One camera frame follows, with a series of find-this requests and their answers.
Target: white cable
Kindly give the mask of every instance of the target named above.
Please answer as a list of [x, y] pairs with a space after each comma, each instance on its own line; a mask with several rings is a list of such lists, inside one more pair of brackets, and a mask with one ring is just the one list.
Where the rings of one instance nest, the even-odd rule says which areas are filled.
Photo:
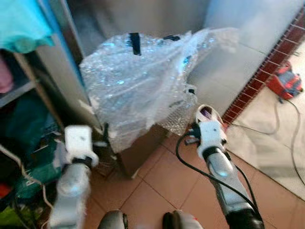
[[48, 205], [51, 209], [53, 209], [52, 204], [51, 204], [51, 203], [48, 201], [48, 199], [47, 199], [47, 196], [46, 196], [46, 187], [45, 187], [45, 185], [44, 185], [41, 181], [39, 181], [39, 180], [37, 180], [37, 179], [31, 177], [30, 175], [28, 175], [28, 174], [25, 172], [24, 166], [23, 166], [23, 164], [22, 164], [20, 158], [17, 157], [16, 155], [14, 155], [11, 151], [9, 151], [7, 148], [5, 148], [2, 144], [0, 144], [0, 151], [1, 151], [2, 153], [4, 153], [6, 156], [8, 156], [9, 158], [11, 158], [12, 160], [14, 160], [14, 161], [18, 164], [18, 166], [19, 166], [20, 169], [21, 169], [21, 174], [22, 174], [26, 179], [28, 179], [28, 180], [30, 180], [30, 181], [32, 181], [32, 182], [34, 182], [34, 183], [37, 183], [37, 184], [39, 184], [40, 186], [42, 186], [43, 201], [46, 203], [46, 205]]
[[49, 220], [45, 221], [45, 222], [42, 224], [42, 226], [41, 226], [40, 229], [43, 229], [43, 227], [44, 227], [48, 222], [49, 222]]

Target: brown floor tile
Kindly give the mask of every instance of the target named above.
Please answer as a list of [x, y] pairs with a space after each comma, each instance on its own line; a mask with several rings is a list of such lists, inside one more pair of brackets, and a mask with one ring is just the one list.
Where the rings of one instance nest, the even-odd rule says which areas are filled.
[[166, 152], [166, 148], [164, 146], [159, 146], [157, 150], [155, 150], [149, 158], [146, 160], [146, 162], [141, 166], [139, 169], [138, 175], [139, 177], [145, 177], [149, 170], [156, 164], [156, 162], [160, 159], [160, 157], [163, 155], [164, 152]]
[[214, 186], [204, 177], [199, 178], [183, 204], [182, 210], [196, 217], [204, 229], [218, 229], [227, 226]]
[[[251, 180], [254, 177], [254, 174], [257, 172], [257, 170], [253, 166], [247, 164], [244, 160], [234, 155], [233, 153], [230, 153], [230, 156], [234, 164], [237, 165], [245, 173], [249, 182], [251, 183]], [[245, 189], [247, 190], [248, 196], [251, 198], [249, 187], [240, 172], [238, 172], [238, 178], [242, 182]]]
[[246, 163], [244, 160], [240, 159], [235, 154], [230, 153], [230, 156], [234, 164], [237, 165], [241, 170], [243, 170], [243, 172], [246, 174], [249, 180], [252, 180], [256, 172], [256, 169], [253, 166]]
[[272, 224], [264, 221], [265, 229], [276, 229]]
[[163, 140], [162, 145], [165, 146], [170, 152], [175, 153], [176, 144], [179, 139], [178, 135], [171, 134], [170, 137], [167, 137]]
[[261, 172], [256, 172], [252, 188], [264, 219], [277, 229], [288, 229], [297, 197]]
[[106, 210], [115, 210], [122, 206], [125, 200], [139, 185], [141, 179], [128, 179], [120, 172], [114, 172], [107, 180], [99, 174], [91, 176], [91, 193]]
[[[189, 163], [199, 166], [196, 152], [182, 152]], [[199, 174], [183, 165], [175, 155], [166, 151], [144, 180], [176, 208], [180, 208]]]
[[291, 229], [305, 229], [305, 201], [298, 199], [294, 215], [291, 220]]
[[122, 207], [130, 229], [161, 229], [162, 218], [174, 207], [148, 184], [142, 182]]
[[104, 215], [105, 211], [92, 197], [89, 197], [86, 205], [84, 229], [96, 229]]
[[[173, 154], [176, 156], [176, 142], [175, 142], [175, 149], [173, 151]], [[196, 144], [186, 146], [184, 144], [184, 141], [181, 142], [179, 147], [179, 154], [182, 157], [182, 159], [185, 160], [187, 163], [203, 170], [204, 172], [208, 172], [205, 161], [201, 159], [197, 154]]]

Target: pink item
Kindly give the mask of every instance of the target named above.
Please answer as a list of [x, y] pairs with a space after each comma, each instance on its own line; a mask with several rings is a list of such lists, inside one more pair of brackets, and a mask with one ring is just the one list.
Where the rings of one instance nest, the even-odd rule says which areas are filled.
[[0, 55], [0, 93], [9, 92], [13, 86], [13, 76], [11, 75], [3, 57]]

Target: tile floor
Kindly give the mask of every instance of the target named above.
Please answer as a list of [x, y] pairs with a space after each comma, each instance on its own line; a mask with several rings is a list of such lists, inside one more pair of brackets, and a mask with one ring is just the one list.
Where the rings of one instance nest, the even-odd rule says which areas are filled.
[[[294, 73], [299, 73], [305, 84], [305, 42], [297, 50], [300, 55], [292, 56], [290, 62]], [[297, 135], [294, 154], [298, 171], [305, 179], [305, 92], [291, 99], [301, 113], [301, 124]], [[235, 123], [263, 132], [275, 129], [274, 105], [277, 104], [280, 128], [272, 135], [262, 135], [247, 129], [231, 126], [227, 131], [228, 149], [258, 168], [272, 179], [305, 200], [305, 186], [298, 178], [291, 158], [292, 134], [297, 124], [297, 113], [288, 102], [278, 103], [278, 97], [268, 88], [241, 113]]]
[[[119, 208], [128, 215], [130, 229], [161, 229], [163, 214], [174, 209], [193, 214], [205, 229], [228, 229], [212, 184], [175, 157], [177, 139], [175, 135], [167, 138], [134, 180], [120, 172], [107, 179], [93, 172], [85, 228], [96, 229], [106, 211]], [[195, 146], [182, 146], [181, 154], [207, 171]], [[231, 155], [253, 186], [266, 229], [305, 229], [305, 202]]]

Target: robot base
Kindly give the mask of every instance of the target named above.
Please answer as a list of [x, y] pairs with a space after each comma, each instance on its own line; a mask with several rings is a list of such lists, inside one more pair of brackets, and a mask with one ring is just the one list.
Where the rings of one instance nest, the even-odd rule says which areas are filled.
[[197, 219], [191, 214], [176, 210], [163, 216], [163, 229], [203, 229]]
[[127, 215], [120, 210], [109, 211], [101, 220], [98, 229], [128, 229]]

